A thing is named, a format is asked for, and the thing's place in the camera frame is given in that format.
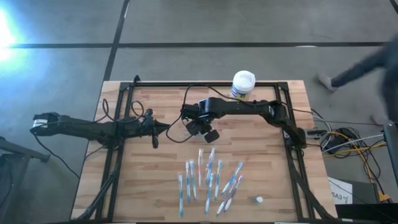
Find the person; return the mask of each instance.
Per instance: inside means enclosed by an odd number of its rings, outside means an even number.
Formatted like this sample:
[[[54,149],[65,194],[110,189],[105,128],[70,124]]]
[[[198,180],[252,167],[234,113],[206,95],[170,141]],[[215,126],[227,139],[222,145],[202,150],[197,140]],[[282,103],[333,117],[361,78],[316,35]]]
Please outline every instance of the person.
[[[385,69],[381,84],[381,95],[386,106],[389,121],[381,119],[377,115],[372,115],[371,120],[375,124],[396,123],[398,121],[398,35],[376,52],[367,56],[337,77],[330,78],[325,74],[319,73],[318,80],[324,87],[334,92],[347,83],[367,75],[375,68]]]

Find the gray floor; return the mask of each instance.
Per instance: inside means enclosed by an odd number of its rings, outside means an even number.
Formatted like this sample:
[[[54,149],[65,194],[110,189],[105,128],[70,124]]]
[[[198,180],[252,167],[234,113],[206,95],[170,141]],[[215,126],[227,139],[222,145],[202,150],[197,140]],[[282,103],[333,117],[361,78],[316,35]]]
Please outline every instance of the gray floor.
[[[123,0],[0,2],[17,43],[111,43]],[[132,1],[121,42],[386,41],[398,31],[389,1]],[[250,70],[258,80],[305,80],[312,108],[327,120],[368,122],[383,113],[382,71],[329,94],[314,78],[336,75],[375,47],[261,49],[119,49],[111,80],[230,80]],[[34,114],[56,111],[93,119],[110,49],[15,49],[0,60],[0,136],[44,152],[29,133]],[[332,128],[347,124],[332,124]],[[362,136],[380,128],[351,125]],[[44,144],[80,173],[87,141],[66,136]],[[384,190],[398,200],[386,148],[374,150]],[[329,176],[367,182],[358,157],[325,159]],[[56,158],[32,161],[12,223],[67,220],[78,180]]]

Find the black pants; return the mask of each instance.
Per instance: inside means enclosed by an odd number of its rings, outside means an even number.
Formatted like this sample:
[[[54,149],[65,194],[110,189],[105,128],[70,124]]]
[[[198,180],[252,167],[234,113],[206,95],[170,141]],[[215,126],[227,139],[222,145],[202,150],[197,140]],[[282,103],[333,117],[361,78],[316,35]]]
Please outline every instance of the black pants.
[[[381,94],[386,104],[388,118],[398,121],[397,90],[398,90],[398,36],[377,52],[366,57],[352,68],[331,80],[334,87],[343,86],[353,80],[365,76],[375,68],[385,68],[381,85]]]

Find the white container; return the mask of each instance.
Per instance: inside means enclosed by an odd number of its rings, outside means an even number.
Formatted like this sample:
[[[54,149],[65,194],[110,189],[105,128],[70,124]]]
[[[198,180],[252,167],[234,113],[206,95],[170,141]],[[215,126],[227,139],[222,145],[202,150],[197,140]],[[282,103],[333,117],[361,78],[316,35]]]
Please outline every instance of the white container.
[[[239,100],[247,101],[255,84],[256,78],[253,73],[249,71],[239,71],[235,74],[232,82],[231,96]]]

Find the white lid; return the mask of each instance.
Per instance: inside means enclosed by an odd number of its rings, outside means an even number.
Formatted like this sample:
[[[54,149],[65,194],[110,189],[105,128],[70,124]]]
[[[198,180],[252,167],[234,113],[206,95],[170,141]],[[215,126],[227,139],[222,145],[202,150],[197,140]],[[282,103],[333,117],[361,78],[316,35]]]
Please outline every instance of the white lid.
[[[239,71],[235,74],[233,85],[238,91],[251,91],[256,84],[256,77],[249,71]]]
[[[257,202],[261,203],[262,202],[262,197],[256,197]]]

